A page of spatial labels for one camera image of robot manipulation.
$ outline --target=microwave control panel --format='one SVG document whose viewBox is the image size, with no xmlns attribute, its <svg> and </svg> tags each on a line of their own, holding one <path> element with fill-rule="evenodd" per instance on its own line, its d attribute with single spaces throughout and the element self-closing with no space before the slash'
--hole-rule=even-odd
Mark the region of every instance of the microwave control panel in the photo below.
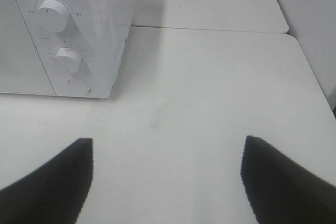
<svg viewBox="0 0 336 224">
<path fill-rule="evenodd" d="M 113 13 L 114 2 L 123 12 Z M 56 95 L 107 98 L 131 21 L 131 0 L 16 0 Z"/>
</svg>

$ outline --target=black object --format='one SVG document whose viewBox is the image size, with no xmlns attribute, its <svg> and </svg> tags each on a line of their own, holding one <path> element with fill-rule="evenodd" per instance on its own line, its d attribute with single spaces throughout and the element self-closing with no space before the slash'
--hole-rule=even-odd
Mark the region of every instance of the black object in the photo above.
<svg viewBox="0 0 336 224">
<path fill-rule="evenodd" d="M 241 176 L 260 224 L 336 223 L 336 188 L 260 138 L 247 137 Z"/>
<path fill-rule="evenodd" d="M 336 107 L 332 110 L 332 113 L 334 114 L 334 116 L 336 118 Z"/>
<path fill-rule="evenodd" d="M 82 138 L 0 190 L 0 224 L 74 224 L 92 176 L 92 139 Z"/>
</svg>

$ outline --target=table surface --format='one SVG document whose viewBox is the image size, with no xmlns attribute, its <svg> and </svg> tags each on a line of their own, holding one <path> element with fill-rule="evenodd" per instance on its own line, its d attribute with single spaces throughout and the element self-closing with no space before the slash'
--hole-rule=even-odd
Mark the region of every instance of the table surface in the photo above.
<svg viewBox="0 0 336 224">
<path fill-rule="evenodd" d="M 134 0 L 134 25 L 286 33 L 277 0 Z"/>
<path fill-rule="evenodd" d="M 257 223 L 247 135 L 336 185 L 336 121 L 288 35 L 132 28 L 109 100 L 1 94 L 0 115 L 0 188 L 94 138 L 80 224 Z"/>
</svg>

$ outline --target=white knob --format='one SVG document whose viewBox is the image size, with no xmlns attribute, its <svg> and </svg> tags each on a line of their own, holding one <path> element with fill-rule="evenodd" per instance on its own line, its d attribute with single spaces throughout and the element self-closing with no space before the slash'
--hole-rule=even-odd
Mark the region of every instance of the white knob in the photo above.
<svg viewBox="0 0 336 224">
<path fill-rule="evenodd" d="M 71 18 L 64 4 L 56 0 L 45 0 L 37 9 L 37 21 L 44 29 L 53 33 L 63 31 Z"/>
<path fill-rule="evenodd" d="M 73 74 L 80 70 L 83 64 L 83 57 L 76 50 L 65 47 L 57 51 L 54 57 L 54 63 L 65 72 Z"/>
</svg>

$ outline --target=white wall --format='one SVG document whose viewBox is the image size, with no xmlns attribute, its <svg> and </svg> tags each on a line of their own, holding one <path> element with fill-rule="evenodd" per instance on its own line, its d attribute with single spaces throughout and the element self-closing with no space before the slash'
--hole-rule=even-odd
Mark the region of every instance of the white wall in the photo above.
<svg viewBox="0 0 336 224">
<path fill-rule="evenodd" d="M 336 106 L 336 0 L 278 0 L 330 107 Z"/>
</svg>

